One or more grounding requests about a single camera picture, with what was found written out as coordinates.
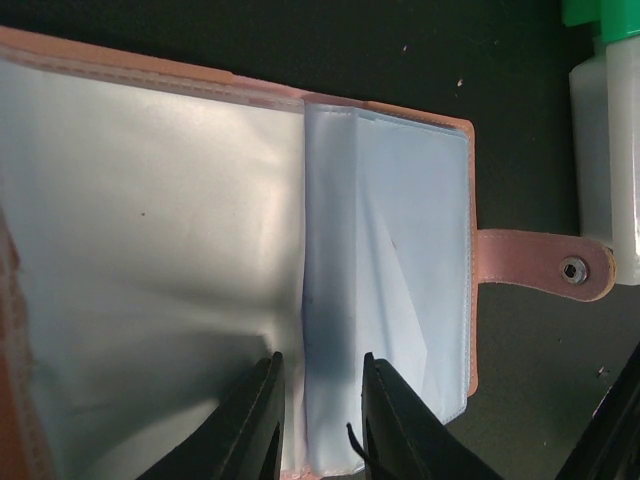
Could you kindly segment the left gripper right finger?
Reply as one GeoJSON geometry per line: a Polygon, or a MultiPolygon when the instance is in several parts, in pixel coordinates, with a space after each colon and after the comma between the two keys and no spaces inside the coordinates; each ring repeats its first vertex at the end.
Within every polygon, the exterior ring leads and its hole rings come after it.
{"type": "Polygon", "coordinates": [[[493,479],[385,359],[364,356],[361,458],[368,479],[493,479]]]}

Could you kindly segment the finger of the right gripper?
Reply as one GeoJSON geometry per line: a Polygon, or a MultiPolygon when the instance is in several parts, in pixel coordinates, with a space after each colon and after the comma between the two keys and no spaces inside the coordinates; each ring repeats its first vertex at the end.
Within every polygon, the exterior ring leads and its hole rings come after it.
{"type": "Polygon", "coordinates": [[[602,399],[559,479],[639,477],[639,350],[602,399]]]}

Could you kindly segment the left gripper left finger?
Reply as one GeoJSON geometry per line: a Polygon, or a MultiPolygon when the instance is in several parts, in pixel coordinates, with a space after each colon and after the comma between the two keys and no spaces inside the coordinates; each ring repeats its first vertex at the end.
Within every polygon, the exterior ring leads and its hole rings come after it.
{"type": "Polygon", "coordinates": [[[142,479],[278,479],[285,417],[283,355],[259,360],[186,440],[142,479]]]}

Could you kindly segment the green and white card bin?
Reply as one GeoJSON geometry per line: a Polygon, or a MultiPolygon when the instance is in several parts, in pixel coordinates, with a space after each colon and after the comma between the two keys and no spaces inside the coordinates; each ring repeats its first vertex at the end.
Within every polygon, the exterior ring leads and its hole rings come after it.
{"type": "Polygon", "coordinates": [[[594,54],[569,74],[581,233],[612,249],[617,283],[639,283],[639,4],[565,1],[594,54]]]}

